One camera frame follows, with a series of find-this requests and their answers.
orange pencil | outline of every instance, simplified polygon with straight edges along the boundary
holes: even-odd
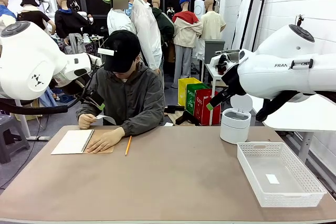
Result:
[[[132,136],[130,136],[130,139],[128,140],[128,145],[127,145],[127,148],[126,148],[125,156],[127,155],[128,149],[130,148],[131,140],[132,140]]]

brown table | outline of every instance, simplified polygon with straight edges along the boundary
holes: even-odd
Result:
[[[95,129],[108,129],[96,126]],[[319,223],[336,220],[326,194],[315,208],[261,208],[220,127],[158,127],[111,154],[51,155],[63,127],[0,196],[0,220],[120,223]],[[280,142],[251,127],[249,141]]]

blue cap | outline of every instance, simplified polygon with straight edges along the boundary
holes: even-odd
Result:
[[[190,2],[190,0],[180,0],[180,4],[182,4],[184,2]]]

black hat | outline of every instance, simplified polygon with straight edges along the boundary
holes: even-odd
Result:
[[[106,55],[104,69],[117,73],[129,71],[141,51],[138,37],[127,30],[117,30],[111,33],[105,45],[107,49],[114,52],[113,56]]]
[[[35,0],[22,0],[20,6],[23,5],[34,5],[34,6],[38,6],[38,4],[36,3]]]

hand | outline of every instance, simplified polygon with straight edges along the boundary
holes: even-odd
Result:
[[[66,38],[64,39],[64,43],[65,43],[66,45],[69,45],[69,38],[68,38],[68,37],[66,37]]]
[[[108,148],[118,144],[123,136],[125,136],[125,131],[122,127],[106,132],[101,136],[100,139],[90,143],[87,150],[89,153],[103,152]]]
[[[91,123],[96,122],[96,117],[92,114],[82,114],[79,116],[78,125],[81,129],[86,130],[90,127]]]
[[[155,72],[157,75],[159,75],[159,74],[160,74],[160,69],[157,68],[157,69],[154,70],[154,72]]]

